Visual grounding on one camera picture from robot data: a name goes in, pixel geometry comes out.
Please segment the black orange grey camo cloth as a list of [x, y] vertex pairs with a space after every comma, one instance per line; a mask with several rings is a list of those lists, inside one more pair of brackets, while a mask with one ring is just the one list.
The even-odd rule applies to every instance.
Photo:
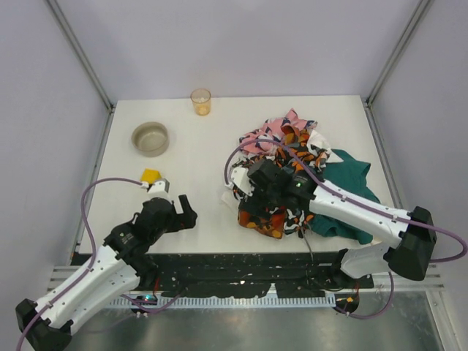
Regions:
[[235, 167], [250, 168], [255, 162], [261, 159], [269, 159], [279, 167], [287, 168], [292, 171], [292, 180], [287, 185], [286, 195], [289, 200], [286, 207], [265, 207], [262, 203], [245, 195], [232, 183], [234, 198], [239, 201], [240, 206], [252, 210], [254, 214], [265, 216], [266, 211], [272, 211], [274, 208], [284, 208], [286, 217], [284, 223], [284, 235], [299, 233], [305, 230], [313, 220], [315, 214], [309, 210], [309, 202], [313, 200], [313, 192], [317, 188], [317, 183], [313, 181], [306, 170], [309, 169], [317, 177], [326, 167], [328, 158], [327, 151], [315, 146], [307, 146], [307, 142], [293, 142], [286, 148], [277, 147], [273, 156], [266, 155], [248, 155], [242, 156], [237, 162], [232, 164], [232, 170]]

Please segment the white printed cloth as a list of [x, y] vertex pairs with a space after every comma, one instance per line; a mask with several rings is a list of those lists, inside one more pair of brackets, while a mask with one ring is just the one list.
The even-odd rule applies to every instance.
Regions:
[[[315, 129], [312, 130], [312, 133], [307, 141], [307, 146], [316, 146], [324, 148], [327, 151], [328, 158], [326, 163], [340, 163], [344, 160], [338, 156], [335, 152], [331, 150], [331, 145], [329, 142]], [[232, 211], [236, 212], [238, 209], [239, 201], [234, 198], [233, 192], [231, 190], [226, 190], [222, 193], [221, 201]]]

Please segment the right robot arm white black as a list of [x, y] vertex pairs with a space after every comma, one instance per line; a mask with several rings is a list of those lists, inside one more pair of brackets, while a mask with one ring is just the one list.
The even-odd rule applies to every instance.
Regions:
[[346, 276], [359, 279], [392, 271], [413, 281], [425, 279], [437, 242], [431, 213], [425, 208], [386, 207], [322, 180], [310, 170], [294, 173], [269, 159], [255, 162], [248, 170], [235, 170], [232, 180], [256, 210], [273, 206], [288, 214], [311, 212], [376, 238], [378, 244], [340, 251], [335, 267]]

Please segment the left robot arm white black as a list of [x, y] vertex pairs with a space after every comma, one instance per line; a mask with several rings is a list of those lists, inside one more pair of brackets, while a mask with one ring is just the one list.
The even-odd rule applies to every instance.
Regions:
[[178, 199], [181, 213], [165, 198], [144, 202], [141, 212], [114, 227], [90, 259], [62, 284], [37, 301], [21, 301], [15, 308], [20, 339], [34, 350], [64, 350], [97, 312], [145, 284], [154, 269], [149, 248], [165, 233], [196, 225], [197, 213], [187, 196]]

